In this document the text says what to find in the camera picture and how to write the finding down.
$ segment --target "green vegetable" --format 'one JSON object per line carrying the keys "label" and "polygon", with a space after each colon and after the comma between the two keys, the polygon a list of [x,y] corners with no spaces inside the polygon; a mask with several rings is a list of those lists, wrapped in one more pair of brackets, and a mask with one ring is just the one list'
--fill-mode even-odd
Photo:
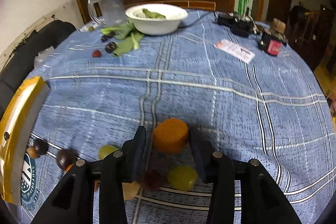
{"label": "green vegetable", "polygon": [[139,40],[143,38],[144,34],[139,32],[138,30],[135,30],[131,32],[131,38],[133,42],[133,49],[137,50],[140,48],[140,45],[138,43]]}
{"label": "green vegetable", "polygon": [[147,18],[166,18],[164,15],[161,15],[157,12],[148,11],[145,8],[142,9],[142,12],[145,14]]}
{"label": "green vegetable", "polygon": [[110,32],[115,32],[114,37],[118,40],[126,38],[131,31],[136,30],[133,23],[125,23],[116,27],[108,27],[101,29],[103,35],[108,35]]}
{"label": "green vegetable", "polygon": [[138,43],[144,36],[139,32],[133,23],[125,23],[115,27],[108,27],[101,29],[102,34],[107,35],[111,32],[115,32],[114,37],[118,40],[122,40],[117,44],[117,48],[113,51],[114,57],[121,56],[131,50],[137,50],[140,48]]}

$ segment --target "yellow-green ball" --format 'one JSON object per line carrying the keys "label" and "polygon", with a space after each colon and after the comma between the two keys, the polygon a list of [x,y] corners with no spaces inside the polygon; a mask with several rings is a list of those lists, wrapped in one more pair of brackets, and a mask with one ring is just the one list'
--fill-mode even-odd
{"label": "yellow-green ball", "polygon": [[103,145],[99,148],[98,151],[98,159],[103,160],[107,155],[113,153],[114,151],[119,150],[118,148],[114,147],[113,145]]}
{"label": "yellow-green ball", "polygon": [[197,180],[196,171],[190,166],[180,165],[169,171],[168,182],[180,191],[190,191]]}

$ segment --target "orange object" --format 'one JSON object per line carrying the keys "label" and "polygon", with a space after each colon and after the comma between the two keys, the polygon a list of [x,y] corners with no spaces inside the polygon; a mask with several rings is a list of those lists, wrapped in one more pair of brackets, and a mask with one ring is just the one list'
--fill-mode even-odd
{"label": "orange object", "polygon": [[188,141],[188,126],[179,119],[169,118],[154,130],[155,147],[165,153],[180,153]]}
{"label": "orange object", "polygon": [[100,181],[99,181],[99,180],[96,180],[96,181],[94,182],[94,191],[97,191],[97,190],[98,190],[98,188],[99,188],[99,184],[100,184]]}
{"label": "orange object", "polygon": [[69,164],[67,168],[65,168],[65,172],[68,172],[70,170],[70,168],[72,167],[73,164]]}
{"label": "orange object", "polygon": [[32,159],[37,159],[39,157],[39,155],[36,153],[34,146],[29,146],[27,153]]}

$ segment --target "blue plaid tablecloth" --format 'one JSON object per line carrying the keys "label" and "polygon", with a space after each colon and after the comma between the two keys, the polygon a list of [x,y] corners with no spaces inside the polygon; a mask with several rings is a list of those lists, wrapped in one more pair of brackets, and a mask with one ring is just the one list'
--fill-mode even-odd
{"label": "blue plaid tablecloth", "polygon": [[[64,175],[57,167],[61,148],[97,160],[105,144],[121,146],[139,125],[148,140],[169,117],[200,129],[215,149],[232,159],[256,158],[294,207],[303,224],[314,223],[335,188],[335,133],[326,99],[309,67],[289,46],[274,57],[257,47],[259,36],[241,38],[213,22],[212,13],[189,10],[185,28],[160,37],[145,36],[140,49],[119,58],[104,51],[100,31],[74,32],[29,77],[50,86],[30,142],[50,143],[48,154],[25,157],[18,221],[30,223]],[[227,39],[255,54],[245,64],[214,47]],[[102,57],[92,58],[99,49]],[[189,147],[163,155],[150,144],[148,169],[167,174],[175,165],[193,166]],[[126,201],[129,223],[205,223],[212,185],[197,180],[193,191],[165,185],[141,190]],[[235,223],[241,197],[236,184]],[[94,223],[98,223],[95,195]]]}

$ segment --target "paper card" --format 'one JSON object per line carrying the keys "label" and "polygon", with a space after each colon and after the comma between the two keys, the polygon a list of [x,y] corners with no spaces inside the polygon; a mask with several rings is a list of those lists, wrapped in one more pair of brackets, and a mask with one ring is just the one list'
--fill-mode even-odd
{"label": "paper card", "polygon": [[250,63],[250,61],[254,58],[254,53],[249,50],[240,47],[237,44],[231,43],[230,41],[223,39],[215,44],[215,47],[231,54],[232,56],[238,58],[239,60]]}

